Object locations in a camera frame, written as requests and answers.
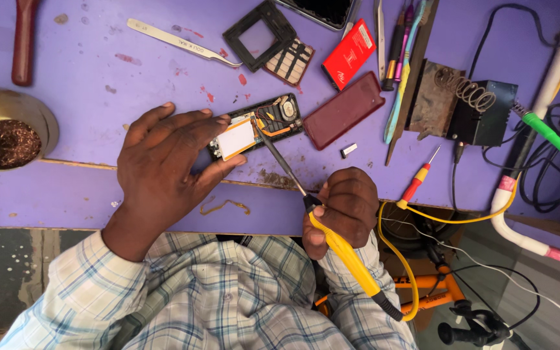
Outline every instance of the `white cable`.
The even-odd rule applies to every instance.
[[[427,237],[433,239],[433,240],[436,241],[438,244],[440,244],[440,245],[442,245],[442,246],[445,246],[445,247],[447,247],[447,248],[454,249],[454,250],[456,250],[456,251],[462,251],[464,254],[468,255],[468,258],[470,258],[470,259],[472,260],[472,262],[474,262],[475,264],[477,264],[477,265],[479,265],[479,266],[483,266],[483,267],[489,268],[489,269],[491,269],[491,270],[496,270],[496,271],[500,272],[501,274],[504,274],[507,278],[509,278],[515,285],[517,285],[517,286],[520,287],[521,289],[523,289],[523,290],[525,290],[525,291],[527,291],[527,292],[529,292],[529,293],[531,293],[531,294],[538,295],[538,296],[540,296],[540,297],[542,297],[542,298],[544,298],[544,299],[550,301],[552,304],[554,304],[556,307],[558,307],[558,308],[560,309],[560,305],[557,304],[556,301],[554,301],[554,300],[552,300],[551,298],[548,298],[548,297],[546,297],[546,296],[544,296],[544,295],[541,295],[541,294],[539,294],[539,293],[535,293],[535,292],[532,291],[532,290],[529,290],[529,289],[524,288],[523,286],[519,285],[519,284],[518,284],[509,274],[507,274],[506,272],[504,272],[504,271],[502,271],[502,270],[499,270],[498,268],[495,268],[495,267],[491,267],[491,266],[484,265],[484,264],[478,262],[477,260],[474,260],[474,259],[471,257],[471,255],[468,254],[465,250],[463,250],[463,249],[461,249],[461,248],[452,247],[452,246],[450,246],[450,245],[446,245],[446,244],[440,242],[437,238],[432,237],[432,236],[430,236],[430,235],[428,235],[428,234],[422,233],[416,226],[414,226],[413,224],[410,224],[409,222],[399,221],[399,220],[395,220],[395,219],[384,219],[384,218],[381,218],[381,219],[382,219],[382,220],[397,221],[397,222],[400,222],[400,223],[402,223],[402,224],[408,224],[408,225],[414,227],[414,229],[416,230],[416,232],[418,232],[418,233],[421,234],[421,235],[424,235],[424,236],[427,236]]]

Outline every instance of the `red phone battery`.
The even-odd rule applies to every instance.
[[[332,81],[334,88],[341,91],[373,51],[375,41],[361,18],[323,61],[321,68]]]

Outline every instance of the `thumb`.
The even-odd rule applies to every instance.
[[[235,167],[244,165],[248,162],[248,158],[244,155],[236,155],[227,161],[219,159],[207,166],[201,173],[198,174],[196,180],[196,189],[201,198],[206,197],[211,190],[220,183],[225,177],[230,174]]]

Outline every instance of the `red and yellow screwdriver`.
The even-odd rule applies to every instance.
[[[401,200],[397,202],[397,206],[399,208],[408,208],[408,202],[412,199],[412,197],[414,197],[414,193],[416,193],[416,189],[418,188],[418,186],[420,186],[423,181],[425,181],[425,177],[427,176],[427,173],[431,168],[431,161],[434,160],[434,157],[438,154],[437,152],[440,150],[440,147],[442,147],[442,145],[437,147],[437,150],[434,155],[431,156],[429,163],[425,163],[423,167],[418,172],[416,172],[416,175],[412,179],[412,183],[409,185],[408,189],[405,190],[405,193],[401,197]]]

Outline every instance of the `wooden handle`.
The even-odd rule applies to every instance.
[[[34,19],[40,0],[16,0],[16,33],[12,58],[12,82],[26,87],[32,84],[34,61]]]

